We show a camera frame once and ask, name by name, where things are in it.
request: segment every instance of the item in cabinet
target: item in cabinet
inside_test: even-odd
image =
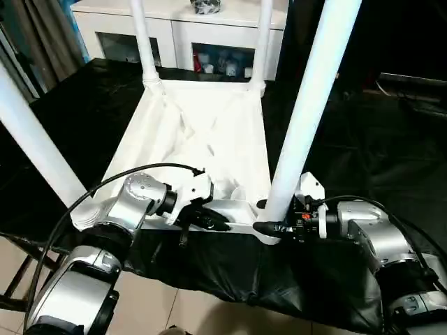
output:
[[[196,14],[208,15],[221,10],[221,0],[191,0]]]
[[[236,77],[237,64],[234,61],[228,61],[226,64],[226,75],[229,77]]]
[[[253,68],[244,69],[244,78],[251,78],[252,74],[253,74]]]
[[[198,53],[198,61],[200,62],[201,66],[205,66],[210,63],[210,56],[209,54],[205,54],[204,52]]]
[[[203,66],[203,72],[205,73],[213,73],[214,66],[212,64],[206,64]]]
[[[193,60],[194,60],[194,72],[202,72],[202,66],[198,60],[197,53],[193,52]]]
[[[222,49],[219,51],[219,58],[217,59],[217,72],[225,73],[226,72],[226,62],[228,60],[228,55],[230,53],[228,50]]]

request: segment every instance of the black tablecloth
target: black tablecloth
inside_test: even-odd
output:
[[[161,69],[164,79],[225,80]],[[88,188],[101,180],[142,95],[141,69],[95,59],[32,109]],[[279,157],[297,87],[269,83],[263,98],[271,174]],[[447,246],[446,122],[420,116],[396,99],[357,94],[328,102],[306,163],[326,195],[375,198],[424,227]],[[0,128],[0,233],[33,244],[47,239],[64,206]],[[72,227],[58,242],[69,251],[81,238]],[[266,246],[249,235],[141,232],[128,270],[230,302],[246,302],[355,332],[383,326],[380,290],[361,250],[347,241]],[[419,239],[424,251],[428,245]]]

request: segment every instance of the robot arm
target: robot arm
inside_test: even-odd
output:
[[[39,292],[25,334],[105,334],[119,298],[113,288],[146,215],[175,223],[191,202],[210,201],[212,191],[206,174],[195,176],[177,192],[145,173],[129,175],[119,195],[103,204],[94,227],[84,231],[84,244]]]
[[[323,226],[323,238],[353,240],[365,251],[379,284],[388,326],[405,329],[398,334],[447,334],[447,296],[436,285],[445,273],[437,274],[424,257],[416,255],[385,212],[365,201],[341,201],[337,213],[326,213],[321,211],[321,201],[302,199],[302,203],[293,202],[288,223],[255,223],[254,228],[266,235],[306,242],[322,238]]]

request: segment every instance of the beige floor tile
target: beige floor tile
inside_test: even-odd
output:
[[[21,251],[14,244],[10,243],[7,239],[0,237],[0,263],[2,271],[0,273],[0,292],[4,293],[9,283],[13,279],[15,273],[19,269],[23,260],[26,258],[27,254]],[[36,261],[33,261],[29,266],[26,274],[21,280],[20,284],[16,288],[13,298],[21,299],[28,290],[31,278],[36,268]],[[41,279],[39,281],[38,290],[42,287],[49,270],[43,268]],[[9,329],[13,332],[22,331],[24,314],[21,312],[13,312],[0,310],[0,327]]]
[[[188,290],[177,293],[168,321],[171,325],[193,335],[311,335],[310,322]]]
[[[350,332],[349,330],[329,327],[316,322],[313,322],[312,325],[312,335],[356,335],[356,334],[357,333]]]
[[[15,335],[15,333],[11,332],[11,331],[9,331],[7,329],[0,328],[0,335]]]
[[[119,300],[108,335],[156,335],[165,328],[177,288],[128,272],[115,287]]]
[[[0,237],[0,255],[0,292],[4,293],[27,254]],[[16,331],[22,321],[23,313],[0,310],[0,327]]]

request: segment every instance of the black cable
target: black cable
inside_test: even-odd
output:
[[[115,176],[107,178],[107,179],[103,180],[101,183],[99,183],[96,186],[94,186],[93,188],[90,188],[82,197],[77,199],[67,209],[67,211],[59,219],[59,221],[57,221],[56,225],[54,226],[53,230],[50,233],[50,237],[48,237],[46,245],[43,247],[42,254],[41,254],[41,256],[39,258],[39,261],[37,263],[36,270],[34,271],[33,279],[31,280],[31,285],[29,286],[29,289],[28,289],[28,294],[27,294],[27,311],[25,313],[25,319],[24,319],[24,324],[23,324],[24,329],[27,328],[29,313],[30,313],[31,307],[33,306],[33,303],[34,303],[34,296],[36,295],[37,283],[38,283],[39,277],[41,275],[41,271],[42,271],[42,267],[43,267],[43,262],[44,262],[45,256],[47,255],[47,253],[50,250],[52,244],[54,243],[54,240],[55,240],[55,237],[57,236],[57,233],[64,226],[63,223],[69,222],[69,221],[66,221],[66,219],[70,215],[70,213],[77,206],[79,206],[79,204],[82,201],[84,201],[87,197],[89,197],[90,195],[93,195],[94,192],[96,192],[101,187],[109,184],[110,182],[112,182],[112,181],[114,181],[116,179],[119,179],[121,177],[124,177],[124,176],[126,176],[128,174],[131,174],[131,173],[134,173],[134,172],[138,172],[138,171],[141,171],[141,170],[152,169],[152,168],[181,168],[181,169],[192,171],[192,173],[194,173],[194,176],[198,176],[198,175],[203,173],[203,171],[200,171],[199,169],[196,169],[196,168],[188,166],[188,165],[183,165],[183,164],[176,164],[176,163],[147,164],[147,165],[143,165],[143,166],[140,166],[140,167],[134,167],[133,169],[120,172],[119,174],[116,174]]]
[[[410,234],[406,231],[405,226],[410,227],[411,229],[414,229],[418,234],[420,234],[422,237],[424,237],[439,253],[439,256],[441,258],[442,263],[444,266],[447,264],[447,253],[442,249],[442,247],[433,239],[431,236],[428,235],[426,231],[424,231],[422,228],[418,227],[411,221],[408,221],[406,219],[400,219],[394,213],[392,213],[389,209],[387,209],[385,206],[383,206],[380,202],[369,199],[366,197],[362,197],[359,195],[336,195],[334,197],[329,197],[322,200],[316,200],[312,204],[319,206],[320,204],[323,204],[324,202],[332,202],[332,201],[353,201],[353,200],[362,200],[365,202],[368,202],[380,210],[382,210],[384,213],[388,215],[388,217],[391,219],[391,221],[394,223],[394,225],[397,227],[397,229],[400,230],[400,232],[404,235],[406,240],[408,241],[410,247],[413,249],[413,252],[416,254],[416,256],[419,259],[419,262],[422,266],[422,268],[425,271],[425,274],[428,276],[433,276],[433,284],[443,292],[447,296],[447,289],[439,282],[439,279],[437,278],[436,273],[433,269],[430,268],[430,266],[427,264],[427,261],[423,257],[422,252],[420,251],[419,247],[416,245],[414,239],[410,236]]]

